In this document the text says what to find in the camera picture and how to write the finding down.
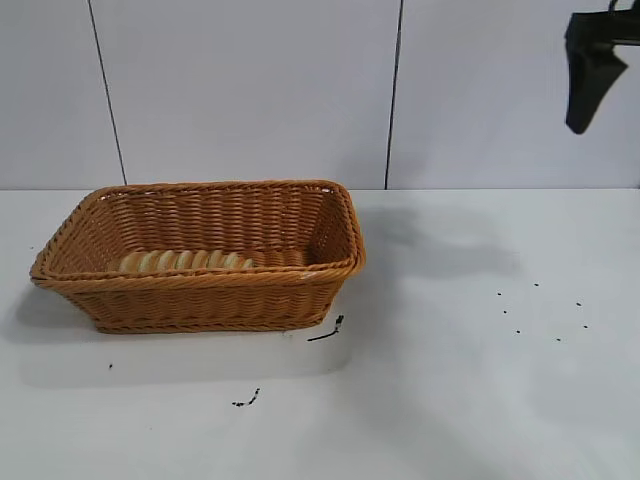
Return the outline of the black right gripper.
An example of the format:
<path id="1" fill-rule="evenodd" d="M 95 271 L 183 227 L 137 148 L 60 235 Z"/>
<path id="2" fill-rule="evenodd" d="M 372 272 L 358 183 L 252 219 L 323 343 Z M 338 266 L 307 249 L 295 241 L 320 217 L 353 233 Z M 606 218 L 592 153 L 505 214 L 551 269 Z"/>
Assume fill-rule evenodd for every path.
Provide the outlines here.
<path id="1" fill-rule="evenodd" d="M 569 91 L 565 123 L 576 135 L 590 126 L 601 102 L 627 70 L 612 48 L 639 45 L 639 13 L 632 10 L 574 13 L 565 32 Z"/>

